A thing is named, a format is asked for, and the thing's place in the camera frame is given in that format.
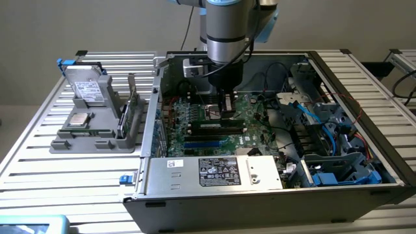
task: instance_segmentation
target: teal object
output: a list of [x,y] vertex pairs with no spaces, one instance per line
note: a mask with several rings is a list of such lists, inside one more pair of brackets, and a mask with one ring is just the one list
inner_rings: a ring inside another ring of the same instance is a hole
[[48,227],[45,234],[69,234],[69,220],[64,215],[0,215],[0,230],[9,228],[6,233],[13,233],[13,226]]

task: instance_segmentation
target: white wall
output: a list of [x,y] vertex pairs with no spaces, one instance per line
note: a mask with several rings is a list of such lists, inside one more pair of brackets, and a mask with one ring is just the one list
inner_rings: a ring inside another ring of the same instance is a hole
[[[348,48],[377,60],[389,48],[416,48],[414,0],[281,0],[280,8],[257,48]],[[0,103],[40,104],[58,79],[56,59],[77,50],[177,50],[189,10],[165,0],[0,0]]]

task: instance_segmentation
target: blue cable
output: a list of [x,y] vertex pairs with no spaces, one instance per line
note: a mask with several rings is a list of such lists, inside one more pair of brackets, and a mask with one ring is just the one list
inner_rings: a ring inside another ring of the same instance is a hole
[[[320,118],[317,117],[317,115],[312,114],[300,104],[296,106],[308,116],[310,116],[312,118],[316,119],[317,123],[322,125],[322,122],[320,121]],[[325,125],[322,125],[322,130],[325,132],[325,134],[329,137],[330,143],[332,143],[332,156],[336,155],[336,141],[333,140],[332,134],[328,130],[328,128],[325,127]]]

